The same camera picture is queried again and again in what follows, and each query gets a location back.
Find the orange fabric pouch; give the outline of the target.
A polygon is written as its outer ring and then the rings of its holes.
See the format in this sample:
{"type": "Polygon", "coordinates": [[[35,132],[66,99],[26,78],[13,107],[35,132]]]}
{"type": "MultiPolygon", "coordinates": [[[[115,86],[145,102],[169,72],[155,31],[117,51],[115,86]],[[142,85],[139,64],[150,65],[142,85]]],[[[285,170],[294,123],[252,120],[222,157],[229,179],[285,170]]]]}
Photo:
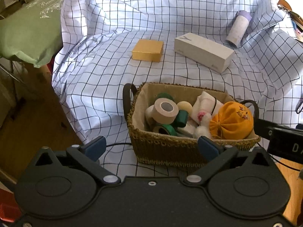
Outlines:
{"type": "Polygon", "coordinates": [[[251,111],[243,104],[225,103],[209,122],[209,131],[214,139],[241,140],[253,130],[251,111]]]}

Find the yellow cardboard box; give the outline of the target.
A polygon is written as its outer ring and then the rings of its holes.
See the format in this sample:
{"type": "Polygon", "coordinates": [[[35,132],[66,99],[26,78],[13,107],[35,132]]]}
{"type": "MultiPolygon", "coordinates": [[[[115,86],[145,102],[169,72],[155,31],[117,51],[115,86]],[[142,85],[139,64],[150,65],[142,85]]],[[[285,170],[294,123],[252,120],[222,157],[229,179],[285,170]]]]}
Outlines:
{"type": "Polygon", "coordinates": [[[159,62],[163,53],[163,41],[140,39],[132,50],[132,59],[159,62]]]}

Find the dark green cylinder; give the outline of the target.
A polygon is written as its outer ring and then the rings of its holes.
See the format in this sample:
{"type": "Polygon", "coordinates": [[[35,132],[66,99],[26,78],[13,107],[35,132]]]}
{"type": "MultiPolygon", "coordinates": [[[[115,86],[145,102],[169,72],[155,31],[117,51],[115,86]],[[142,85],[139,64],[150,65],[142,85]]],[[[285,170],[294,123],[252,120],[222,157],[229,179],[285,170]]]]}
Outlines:
{"type": "Polygon", "coordinates": [[[179,110],[174,122],[172,123],[172,126],[184,128],[187,124],[188,116],[189,114],[186,110],[179,110]]]}

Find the blue checkered bed sheet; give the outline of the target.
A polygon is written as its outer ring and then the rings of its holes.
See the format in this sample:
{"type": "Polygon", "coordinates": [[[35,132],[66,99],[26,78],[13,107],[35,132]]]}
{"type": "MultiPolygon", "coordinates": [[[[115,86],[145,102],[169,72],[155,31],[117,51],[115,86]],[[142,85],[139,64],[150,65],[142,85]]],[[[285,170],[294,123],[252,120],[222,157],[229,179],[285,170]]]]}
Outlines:
{"type": "Polygon", "coordinates": [[[254,100],[263,119],[294,127],[302,97],[302,44],[276,0],[65,0],[63,48],[52,85],[75,132],[104,136],[101,165],[119,177],[172,176],[181,170],[137,162],[123,115],[127,83],[163,82],[220,90],[254,100]],[[188,32],[223,44],[241,10],[252,20],[230,66],[217,73],[174,52],[188,32]],[[140,39],[163,41],[159,62],[132,59],[140,39]]]}

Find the woven basket with liner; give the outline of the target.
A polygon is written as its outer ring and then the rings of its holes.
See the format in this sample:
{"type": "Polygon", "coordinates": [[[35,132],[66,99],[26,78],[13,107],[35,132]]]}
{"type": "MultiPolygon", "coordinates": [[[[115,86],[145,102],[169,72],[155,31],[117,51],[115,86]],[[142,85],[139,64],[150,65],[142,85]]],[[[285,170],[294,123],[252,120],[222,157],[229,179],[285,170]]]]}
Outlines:
{"type": "Polygon", "coordinates": [[[194,104],[203,91],[222,103],[234,100],[226,92],[209,88],[156,82],[144,82],[138,88],[133,84],[124,85],[124,117],[140,163],[192,168],[205,165],[206,159],[199,152],[195,138],[154,133],[150,131],[144,115],[160,93],[169,94],[175,101],[184,100],[194,104]]]}

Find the green pillow with lettering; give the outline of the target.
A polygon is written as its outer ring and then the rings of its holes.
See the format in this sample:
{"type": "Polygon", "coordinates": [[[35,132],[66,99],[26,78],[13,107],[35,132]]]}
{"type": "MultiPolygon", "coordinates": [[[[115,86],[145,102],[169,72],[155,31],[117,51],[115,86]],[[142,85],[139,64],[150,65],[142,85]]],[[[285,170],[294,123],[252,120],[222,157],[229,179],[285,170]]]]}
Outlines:
{"type": "Polygon", "coordinates": [[[63,47],[64,0],[33,0],[1,20],[1,57],[39,68],[63,47]]]}

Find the white pink plush toy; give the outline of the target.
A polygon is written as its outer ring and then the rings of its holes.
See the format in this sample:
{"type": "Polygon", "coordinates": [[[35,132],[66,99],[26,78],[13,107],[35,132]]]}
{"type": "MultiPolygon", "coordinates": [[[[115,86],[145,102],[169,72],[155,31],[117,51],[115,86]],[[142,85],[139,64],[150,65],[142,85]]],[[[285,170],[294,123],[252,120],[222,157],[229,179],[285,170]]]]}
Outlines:
{"type": "Polygon", "coordinates": [[[218,113],[222,106],[222,102],[208,94],[206,91],[203,91],[201,95],[197,97],[191,113],[191,119],[199,124],[194,131],[194,138],[205,136],[212,139],[212,135],[209,130],[209,123],[212,117],[218,113]]]}

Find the cream wooden ball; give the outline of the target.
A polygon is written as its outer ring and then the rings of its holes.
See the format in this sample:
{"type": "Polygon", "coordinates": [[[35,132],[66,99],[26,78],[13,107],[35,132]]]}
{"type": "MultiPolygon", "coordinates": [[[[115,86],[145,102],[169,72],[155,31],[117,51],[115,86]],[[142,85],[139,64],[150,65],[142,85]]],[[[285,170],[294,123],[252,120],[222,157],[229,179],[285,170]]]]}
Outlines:
{"type": "Polygon", "coordinates": [[[188,112],[189,115],[192,113],[193,110],[193,106],[188,101],[180,101],[179,103],[177,103],[177,107],[179,110],[184,110],[188,112]]]}

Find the green tape roll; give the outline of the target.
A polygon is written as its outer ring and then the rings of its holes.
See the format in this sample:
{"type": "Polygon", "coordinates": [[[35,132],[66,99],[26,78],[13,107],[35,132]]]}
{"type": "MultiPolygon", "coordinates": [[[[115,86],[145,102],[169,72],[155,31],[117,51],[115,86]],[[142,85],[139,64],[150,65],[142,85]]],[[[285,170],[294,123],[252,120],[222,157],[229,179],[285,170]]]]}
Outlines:
{"type": "Polygon", "coordinates": [[[156,124],[152,131],[163,135],[177,136],[177,132],[170,124],[156,124]]]}

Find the beige tape roll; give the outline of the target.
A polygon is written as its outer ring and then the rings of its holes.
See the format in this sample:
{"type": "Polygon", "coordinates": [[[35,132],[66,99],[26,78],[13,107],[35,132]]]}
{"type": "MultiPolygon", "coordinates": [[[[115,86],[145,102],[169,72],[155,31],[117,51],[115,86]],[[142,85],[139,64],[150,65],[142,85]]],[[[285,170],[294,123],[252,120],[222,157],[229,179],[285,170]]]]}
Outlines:
{"type": "Polygon", "coordinates": [[[151,116],[160,124],[172,124],[178,113],[179,108],[174,101],[168,98],[159,98],[154,103],[151,116]]]}

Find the purple white thermos bottle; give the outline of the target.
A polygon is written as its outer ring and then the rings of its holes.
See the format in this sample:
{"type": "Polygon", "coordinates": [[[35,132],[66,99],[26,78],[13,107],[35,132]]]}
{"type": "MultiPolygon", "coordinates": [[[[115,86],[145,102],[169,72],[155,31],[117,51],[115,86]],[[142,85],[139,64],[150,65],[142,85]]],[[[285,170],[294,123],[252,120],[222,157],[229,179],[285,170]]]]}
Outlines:
{"type": "Polygon", "coordinates": [[[246,12],[245,10],[239,11],[227,35],[226,41],[238,48],[251,19],[252,17],[249,12],[246,12]]]}

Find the white rectangular box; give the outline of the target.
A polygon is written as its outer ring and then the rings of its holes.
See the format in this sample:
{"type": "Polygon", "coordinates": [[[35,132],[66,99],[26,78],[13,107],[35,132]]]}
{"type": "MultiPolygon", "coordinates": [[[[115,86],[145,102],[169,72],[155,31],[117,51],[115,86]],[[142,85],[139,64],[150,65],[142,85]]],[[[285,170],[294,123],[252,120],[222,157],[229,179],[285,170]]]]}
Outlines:
{"type": "Polygon", "coordinates": [[[227,69],[235,54],[234,50],[193,33],[176,37],[174,50],[218,73],[227,69]]]}

